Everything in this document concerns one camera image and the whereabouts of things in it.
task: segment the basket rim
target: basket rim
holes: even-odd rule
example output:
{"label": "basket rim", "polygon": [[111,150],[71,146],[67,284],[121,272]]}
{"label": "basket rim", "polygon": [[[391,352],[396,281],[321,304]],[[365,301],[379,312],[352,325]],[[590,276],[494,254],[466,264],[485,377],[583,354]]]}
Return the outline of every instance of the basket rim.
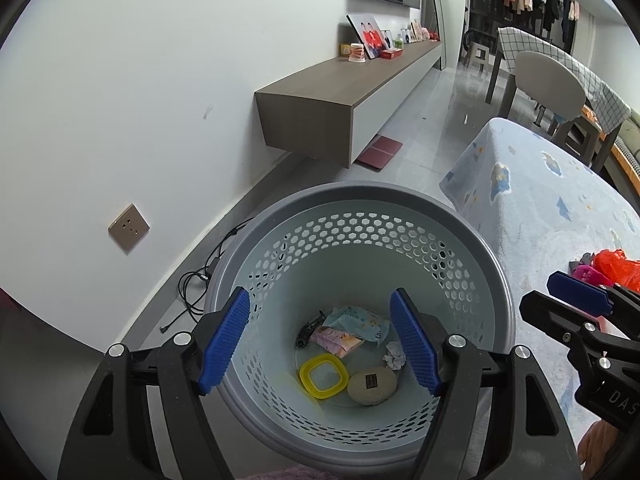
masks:
{"label": "basket rim", "polygon": [[[329,202],[371,200],[405,206],[433,219],[454,234],[472,253],[489,284],[494,307],[504,314],[505,330],[496,329],[494,351],[507,353],[515,340],[515,312],[504,271],[487,242],[457,212],[437,200],[417,191],[372,181],[343,181],[322,184],[289,195],[258,214],[240,231],[219,262],[205,300],[205,312],[223,307],[231,292],[236,275],[246,257],[273,228],[293,215]],[[389,450],[328,449],[310,443],[281,428],[265,413],[255,409],[238,375],[230,368],[218,391],[237,420],[258,440],[276,452],[325,470],[349,474],[369,474],[382,469],[407,466],[417,455],[421,440],[402,444]],[[478,414],[489,406],[490,394],[481,392]]]}

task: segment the blue plastic wrapper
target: blue plastic wrapper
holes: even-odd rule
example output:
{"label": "blue plastic wrapper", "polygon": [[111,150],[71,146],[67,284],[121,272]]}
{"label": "blue plastic wrapper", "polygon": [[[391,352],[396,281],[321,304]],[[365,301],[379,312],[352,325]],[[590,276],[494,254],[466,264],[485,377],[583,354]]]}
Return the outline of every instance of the blue plastic wrapper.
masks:
{"label": "blue plastic wrapper", "polygon": [[382,343],[389,334],[389,320],[359,306],[334,308],[322,324],[344,330],[364,341]]}

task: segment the electrical outlet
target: electrical outlet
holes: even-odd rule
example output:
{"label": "electrical outlet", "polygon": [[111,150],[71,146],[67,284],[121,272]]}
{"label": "electrical outlet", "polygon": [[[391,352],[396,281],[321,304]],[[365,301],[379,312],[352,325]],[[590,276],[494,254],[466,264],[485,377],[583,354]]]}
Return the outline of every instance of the electrical outlet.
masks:
{"label": "electrical outlet", "polygon": [[109,234],[126,253],[132,250],[147,231],[149,231],[149,225],[133,204],[127,207],[109,227]]}

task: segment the chair backrest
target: chair backrest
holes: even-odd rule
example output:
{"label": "chair backrest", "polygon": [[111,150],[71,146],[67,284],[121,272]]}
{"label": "chair backrest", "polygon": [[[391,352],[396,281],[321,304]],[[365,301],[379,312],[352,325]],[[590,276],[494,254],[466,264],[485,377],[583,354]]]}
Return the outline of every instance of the chair backrest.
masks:
{"label": "chair backrest", "polygon": [[516,56],[516,86],[543,107],[573,121],[587,99],[578,78],[563,64],[540,52]]}

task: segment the wooden cabinet top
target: wooden cabinet top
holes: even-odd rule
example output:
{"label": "wooden cabinet top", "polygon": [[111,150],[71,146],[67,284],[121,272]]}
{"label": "wooden cabinet top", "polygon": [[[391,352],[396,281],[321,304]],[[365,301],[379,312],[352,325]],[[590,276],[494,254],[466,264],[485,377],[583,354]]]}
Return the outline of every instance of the wooden cabinet top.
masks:
{"label": "wooden cabinet top", "polygon": [[353,63],[334,57],[261,88],[257,93],[278,94],[356,106],[409,65],[440,45],[423,41],[404,46],[395,59],[367,59]]}

